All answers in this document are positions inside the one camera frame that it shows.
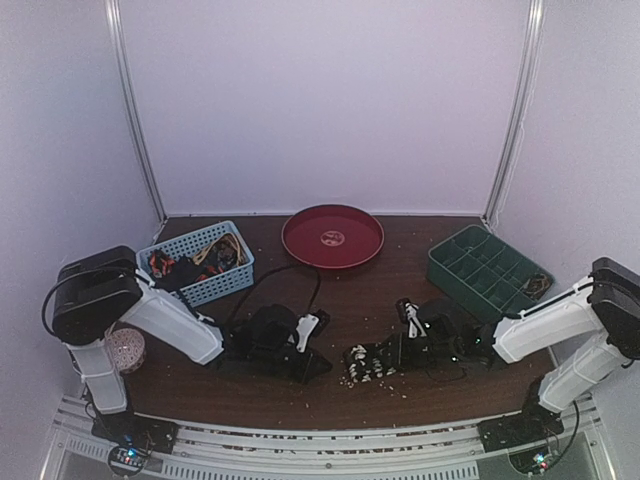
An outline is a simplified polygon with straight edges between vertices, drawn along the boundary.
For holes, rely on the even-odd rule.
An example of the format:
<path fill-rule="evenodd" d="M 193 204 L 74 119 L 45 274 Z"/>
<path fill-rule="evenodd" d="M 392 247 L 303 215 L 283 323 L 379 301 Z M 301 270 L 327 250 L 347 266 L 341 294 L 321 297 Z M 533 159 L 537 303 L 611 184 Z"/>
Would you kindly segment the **black white floral tie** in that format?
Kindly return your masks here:
<path fill-rule="evenodd" d="M 343 352 L 342 360 L 347 379 L 355 383 L 368 383 L 398 372 L 393 349 L 382 343 L 357 344 Z"/>

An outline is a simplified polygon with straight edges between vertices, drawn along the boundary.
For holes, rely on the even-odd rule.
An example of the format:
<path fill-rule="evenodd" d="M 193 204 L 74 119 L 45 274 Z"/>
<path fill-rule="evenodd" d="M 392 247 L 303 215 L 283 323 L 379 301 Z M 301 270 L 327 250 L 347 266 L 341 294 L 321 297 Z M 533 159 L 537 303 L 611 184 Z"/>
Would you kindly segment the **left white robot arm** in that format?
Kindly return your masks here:
<path fill-rule="evenodd" d="M 146 332 L 195 364 L 229 357 L 307 384 L 332 369 L 310 345 L 329 321 L 323 310 L 299 315 L 272 304 L 245 320 L 231 313 L 225 322 L 217 322 L 197 311 L 181 291 L 165 289 L 140 269 L 127 246 L 64 266 L 41 306 L 45 331 L 66 347 L 94 410 L 105 415 L 106 429 L 123 444 L 137 442 L 144 424 L 130 411 L 125 381 L 107 346 L 116 324 Z"/>

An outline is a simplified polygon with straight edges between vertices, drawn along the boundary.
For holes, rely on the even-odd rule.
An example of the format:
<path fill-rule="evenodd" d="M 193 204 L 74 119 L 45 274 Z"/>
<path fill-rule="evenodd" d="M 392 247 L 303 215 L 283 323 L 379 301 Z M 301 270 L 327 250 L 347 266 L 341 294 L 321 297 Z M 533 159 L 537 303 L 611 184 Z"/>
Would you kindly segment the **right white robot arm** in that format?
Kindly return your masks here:
<path fill-rule="evenodd" d="M 386 370 L 403 371 L 451 361 L 491 368 L 513 364 L 547 347 L 588 334 L 560 366 L 532 385 L 533 404 L 513 419 L 519 440 L 535 440 L 565 410 L 613 370 L 639 359 L 639 276 L 601 257 L 570 289 L 495 324 L 476 325 L 448 300 L 397 303 L 405 333 L 391 335 L 375 352 Z"/>

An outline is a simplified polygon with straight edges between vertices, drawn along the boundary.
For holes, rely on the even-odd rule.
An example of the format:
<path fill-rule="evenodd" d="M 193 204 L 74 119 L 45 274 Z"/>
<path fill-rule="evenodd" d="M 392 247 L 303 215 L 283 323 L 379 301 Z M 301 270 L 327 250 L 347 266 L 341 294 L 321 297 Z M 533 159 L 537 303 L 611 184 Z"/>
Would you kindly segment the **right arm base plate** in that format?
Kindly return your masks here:
<path fill-rule="evenodd" d="M 564 432 L 560 415 L 540 407 L 484 420 L 477 428 L 486 453 L 508 450 L 511 466 L 525 475 L 542 474 L 551 467 Z"/>

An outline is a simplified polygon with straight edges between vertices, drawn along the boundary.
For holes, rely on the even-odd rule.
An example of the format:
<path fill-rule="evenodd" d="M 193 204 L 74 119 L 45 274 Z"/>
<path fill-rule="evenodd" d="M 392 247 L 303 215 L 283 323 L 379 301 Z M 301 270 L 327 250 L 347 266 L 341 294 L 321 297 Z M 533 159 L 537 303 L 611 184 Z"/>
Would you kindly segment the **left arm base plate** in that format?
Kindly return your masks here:
<path fill-rule="evenodd" d="M 102 414 L 89 400 L 85 413 L 93 421 L 91 434 L 113 444 L 107 453 L 107 466 L 118 477 L 140 474 L 153 453 L 171 454 L 179 426 L 172 421 L 145 417 L 125 410 Z"/>

